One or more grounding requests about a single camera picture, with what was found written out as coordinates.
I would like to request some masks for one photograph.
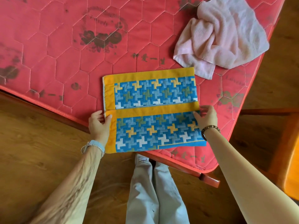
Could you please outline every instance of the person's right arm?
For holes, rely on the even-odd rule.
[[[213,106],[201,106],[201,115],[194,112],[200,129],[217,126]],[[299,206],[241,156],[218,130],[209,128],[204,135],[248,224],[299,223]]]

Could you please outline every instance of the hand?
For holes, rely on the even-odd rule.
[[[104,119],[102,114],[102,110],[92,113],[91,117],[89,117],[89,131],[91,135],[91,139],[98,141],[104,147],[107,144],[110,132],[110,123],[112,119],[112,115],[109,115]]]
[[[217,126],[217,113],[212,105],[201,105],[200,114],[193,112],[200,130],[209,125]]]

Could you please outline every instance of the leg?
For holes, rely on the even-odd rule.
[[[186,206],[171,177],[168,166],[156,163],[155,190],[159,200],[159,224],[188,224]]]
[[[127,224],[158,224],[159,202],[152,184],[149,159],[137,154],[127,203]]]

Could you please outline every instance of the blue and yellow cloth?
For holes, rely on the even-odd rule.
[[[106,153],[205,146],[193,111],[199,109],[194,68],[103,77]]]

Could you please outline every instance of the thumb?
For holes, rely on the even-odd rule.
[[[112,115],[109,115],[105,118],[105,126],[107,127],[110,127],[110,123],[111,123],[111,120],[112,120]]]
[[[197,112],[193,112],[193,115],[196,119],[196,121],[198,122],[202,117],[200,116],[200,114],[198,114]]]

